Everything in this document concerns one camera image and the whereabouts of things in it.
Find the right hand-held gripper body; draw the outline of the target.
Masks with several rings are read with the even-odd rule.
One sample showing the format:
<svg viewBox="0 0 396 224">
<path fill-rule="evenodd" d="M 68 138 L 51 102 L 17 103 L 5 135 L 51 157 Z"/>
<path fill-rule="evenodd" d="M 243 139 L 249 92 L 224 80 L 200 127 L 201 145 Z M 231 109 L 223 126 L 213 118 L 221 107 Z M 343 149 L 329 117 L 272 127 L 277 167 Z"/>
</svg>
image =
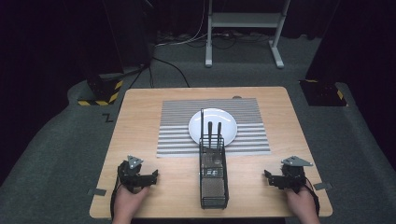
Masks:
<svg viewBox="0 0 396 224">
<path fill-rule="evenodd" d="M 297 156 L 290 156 L 281 161 L 282 176 L 280 189 L 292 189 L 295 193 L 306 184 L 304 172 L 305 166 L 312 166 L 310 161 L 303 160 Z"/>
</svg>

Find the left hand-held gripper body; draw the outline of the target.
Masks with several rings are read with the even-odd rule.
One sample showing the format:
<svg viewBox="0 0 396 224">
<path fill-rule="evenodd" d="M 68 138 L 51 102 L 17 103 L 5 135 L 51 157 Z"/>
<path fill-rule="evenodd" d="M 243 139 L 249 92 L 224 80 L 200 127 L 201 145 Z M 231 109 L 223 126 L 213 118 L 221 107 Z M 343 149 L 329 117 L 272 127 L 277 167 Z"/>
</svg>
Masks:
<svg viewBox="0 0 396 224">
<path fill-rule="evenodd" d="M 143 161 L 137 157 L 129 155 L 118 167 L 118 179 L 120 183 L 130 192 L 136 188 L 143 188 L 144 179 L 139 174 Z"/>
</svg>

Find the black wire cutlery basket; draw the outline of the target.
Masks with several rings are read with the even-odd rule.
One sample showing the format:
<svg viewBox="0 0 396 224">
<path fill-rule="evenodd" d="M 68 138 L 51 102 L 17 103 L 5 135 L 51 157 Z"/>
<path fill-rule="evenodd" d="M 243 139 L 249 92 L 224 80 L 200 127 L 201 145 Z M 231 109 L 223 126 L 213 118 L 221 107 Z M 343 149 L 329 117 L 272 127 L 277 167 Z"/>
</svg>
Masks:
<svg viewBox="0 0 396 224">
<path fill-rule="evenodd" d="M 205 134 L 199 141 L 199 187 L 203 209 L 225 209 L 229 201 L 224 139 Z"/>
</svg>

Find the person's left hand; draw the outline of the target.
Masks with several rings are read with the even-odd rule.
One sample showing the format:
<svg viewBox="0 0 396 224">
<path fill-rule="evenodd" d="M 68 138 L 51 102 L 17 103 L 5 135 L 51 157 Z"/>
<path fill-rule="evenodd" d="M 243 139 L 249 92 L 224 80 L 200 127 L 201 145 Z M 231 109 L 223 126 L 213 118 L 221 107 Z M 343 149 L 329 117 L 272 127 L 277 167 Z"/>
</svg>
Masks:
<svg viewBox="0 0 396 224">
<path fill-rule="evenodd" d="M 112 224 L 131 224 L 149 190 L 150 187 L 144 187 L 139 192 L 132 193 L 123 185 L 119 185 L 116 190 Z"/>
</svg>

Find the person's right hand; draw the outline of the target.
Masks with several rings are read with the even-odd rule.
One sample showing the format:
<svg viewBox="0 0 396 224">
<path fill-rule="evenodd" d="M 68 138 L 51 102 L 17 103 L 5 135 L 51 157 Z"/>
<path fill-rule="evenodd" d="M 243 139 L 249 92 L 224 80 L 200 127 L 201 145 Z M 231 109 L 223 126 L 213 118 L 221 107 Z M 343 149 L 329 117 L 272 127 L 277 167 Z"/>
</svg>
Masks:
<svg viewBox="0 0 396 224">
<path fill-rule="evenodd" d="M 298 218 L 301 224 L 320 224 L 312 189 L 301 187 L 298 193 L 285 189 L 289 210 Z"/>
</svg>

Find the grey striped placemat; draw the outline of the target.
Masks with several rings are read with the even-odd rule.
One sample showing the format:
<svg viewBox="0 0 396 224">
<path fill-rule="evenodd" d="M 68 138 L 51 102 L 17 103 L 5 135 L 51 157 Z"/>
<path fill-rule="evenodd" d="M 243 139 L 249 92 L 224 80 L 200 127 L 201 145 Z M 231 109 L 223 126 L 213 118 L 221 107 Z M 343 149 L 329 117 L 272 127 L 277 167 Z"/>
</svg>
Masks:
<svg viewBox="0 0 396 224">
<path fill-rule="evenodd" d="M 191 117 L 201 108 L 218 108 L 231 114 L 237 124 L 237 134 L 225 146 L 228 155 L 269 155 L 271 148 L 262 121 L 258 102 L 254 98 L 204 99 L 165 101 L 159 129 L 157 156 L 194 157 L 199 143 L 189 134 Z"/>
</svg>

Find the white round plate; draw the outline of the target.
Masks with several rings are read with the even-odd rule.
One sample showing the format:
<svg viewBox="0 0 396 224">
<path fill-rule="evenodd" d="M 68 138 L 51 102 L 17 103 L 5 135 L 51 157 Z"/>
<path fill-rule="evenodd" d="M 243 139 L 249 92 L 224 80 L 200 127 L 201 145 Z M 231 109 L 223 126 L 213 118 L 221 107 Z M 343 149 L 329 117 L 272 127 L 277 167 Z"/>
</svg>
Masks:
<svg viewBox="0 0 396 224">
<path fill-rule="evenodd" d="M 237 134 L 237 124 L 233 116 L 218 108 L 205 108 L 204 111 L 204 137 L 208 137 L 207 124 L 209 121 L 212 121 L 212 140 L 216 141 L 218 122 L 221 122 L 221 137 L 224 140 L 224 145 L 231 144 Z M 200 121 L 200 111 L 198 111 L 191 117 L 189 122 L 189 134 L 195 143 L 199 143 L 200 140 Z"/>
</svg>

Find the black yellow striped stand base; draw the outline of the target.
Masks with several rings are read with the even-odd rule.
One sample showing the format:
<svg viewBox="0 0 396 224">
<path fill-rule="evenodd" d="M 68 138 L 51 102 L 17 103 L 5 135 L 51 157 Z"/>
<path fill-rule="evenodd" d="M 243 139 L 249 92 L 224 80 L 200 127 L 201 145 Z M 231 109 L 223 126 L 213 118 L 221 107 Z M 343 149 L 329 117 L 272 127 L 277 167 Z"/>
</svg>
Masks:
<svg viewBox="0 0 396 224">
<path fill-rule="evenodd" d="M 92 92 L 92 98 L 78 98 L 78 104 L 83 106 L 113 105 L 123 84 L 121 77 L 121 73 L 87 75 L 87 85 Z"/>
</svg>

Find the black stand base yellow marks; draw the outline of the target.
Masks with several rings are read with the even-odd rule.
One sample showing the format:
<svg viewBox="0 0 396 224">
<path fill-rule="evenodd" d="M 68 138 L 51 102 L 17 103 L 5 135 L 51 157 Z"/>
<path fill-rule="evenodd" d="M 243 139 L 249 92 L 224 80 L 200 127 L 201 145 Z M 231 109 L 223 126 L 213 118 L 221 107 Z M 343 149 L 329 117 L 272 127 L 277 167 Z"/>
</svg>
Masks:
<svg viewBox="0 0 396 224">
<path fill-rule="evenodd" d="M 311 106 L 347 106 L 344 94 L 331 83 L 313 79 L 300 80 L 304 97 Z"/>
</svg>

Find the white metal stand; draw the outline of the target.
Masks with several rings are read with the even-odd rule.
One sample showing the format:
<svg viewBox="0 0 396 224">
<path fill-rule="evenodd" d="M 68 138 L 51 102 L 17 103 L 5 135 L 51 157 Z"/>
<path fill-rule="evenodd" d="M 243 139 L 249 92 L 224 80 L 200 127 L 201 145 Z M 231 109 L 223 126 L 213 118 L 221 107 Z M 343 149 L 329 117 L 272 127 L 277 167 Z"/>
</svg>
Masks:
<svg viewBox="0 0 396 224">
<path fill-rule="evenodd" d="M 213 28 L 274 28 L 275 36 L 268 41 L 270 50 L 275 60 L 276 67 L 285 67 L 278 50 L 278 42 L 281 36 L 284 22 L 287 18 L 291 0 L 284 0 L 284 6 L 279 13 L 236 13 L 214 12 L 213 0 L 208 0 L 207 9 L 207 35 L 205 44 L 205 66 L 213 65 L 212 54 L 212 29 Z"/>
</svg>

